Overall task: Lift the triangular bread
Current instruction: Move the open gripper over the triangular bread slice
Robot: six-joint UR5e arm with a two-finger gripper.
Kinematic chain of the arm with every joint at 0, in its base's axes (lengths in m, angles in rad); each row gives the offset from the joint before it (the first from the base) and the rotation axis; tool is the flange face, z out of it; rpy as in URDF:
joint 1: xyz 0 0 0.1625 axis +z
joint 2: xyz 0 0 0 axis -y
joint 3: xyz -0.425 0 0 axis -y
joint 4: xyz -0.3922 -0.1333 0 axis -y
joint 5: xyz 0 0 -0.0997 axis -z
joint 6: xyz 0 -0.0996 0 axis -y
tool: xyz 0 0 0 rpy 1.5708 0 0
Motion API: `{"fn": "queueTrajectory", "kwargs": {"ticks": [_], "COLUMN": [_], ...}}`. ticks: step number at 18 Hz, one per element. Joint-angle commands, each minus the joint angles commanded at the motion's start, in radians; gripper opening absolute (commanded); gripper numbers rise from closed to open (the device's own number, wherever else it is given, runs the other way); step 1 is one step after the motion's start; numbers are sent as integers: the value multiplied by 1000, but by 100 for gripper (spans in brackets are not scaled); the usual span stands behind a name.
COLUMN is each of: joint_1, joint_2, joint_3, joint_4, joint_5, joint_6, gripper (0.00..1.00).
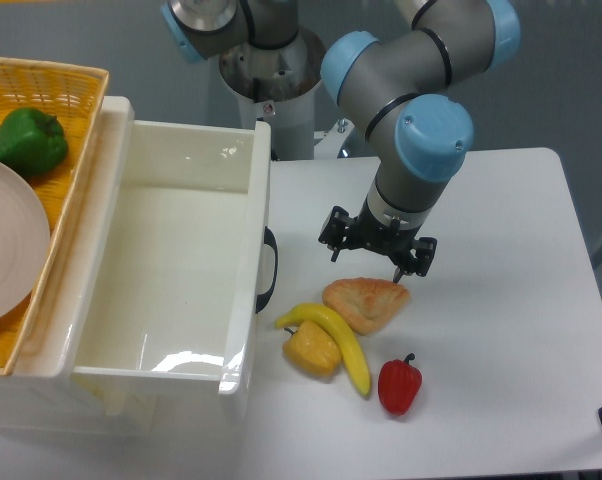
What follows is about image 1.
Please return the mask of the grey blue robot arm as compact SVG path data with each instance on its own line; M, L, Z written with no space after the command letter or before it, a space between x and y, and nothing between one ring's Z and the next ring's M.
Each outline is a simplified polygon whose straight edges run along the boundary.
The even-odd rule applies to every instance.
M313 148L313 96L324 87L380 164L361 211L329 214L319 240L333 254L385 256L397 277L424 276L437 242L419 229L474 139L452 84L517 52L521 28L507 1L405 1L409 27L383 43L365 31L332 46L298 20L294 1L166 1L162 17L190 62L217 58L244 125L269 123L277 159Z

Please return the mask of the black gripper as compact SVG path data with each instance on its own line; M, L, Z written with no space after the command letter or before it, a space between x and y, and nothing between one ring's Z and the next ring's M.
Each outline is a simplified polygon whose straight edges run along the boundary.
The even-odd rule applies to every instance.
M419 227L405 228L405 223L392 219L388 225L380 222L368 208L353 219L340 206L334 206L320 231L318 242L331 251L331 262L340 252L365 249L388 257L395 265L393 281L404 276L425 277L434 260L437 239L414 239Z

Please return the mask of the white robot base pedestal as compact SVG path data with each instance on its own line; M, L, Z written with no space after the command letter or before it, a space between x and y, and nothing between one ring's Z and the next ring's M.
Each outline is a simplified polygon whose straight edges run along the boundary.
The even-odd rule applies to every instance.
M241 125L267 122L278 160L314 157L315 93L325 52L320 38L301 27L281 49L244 43L220 55L220 75L237 100Z

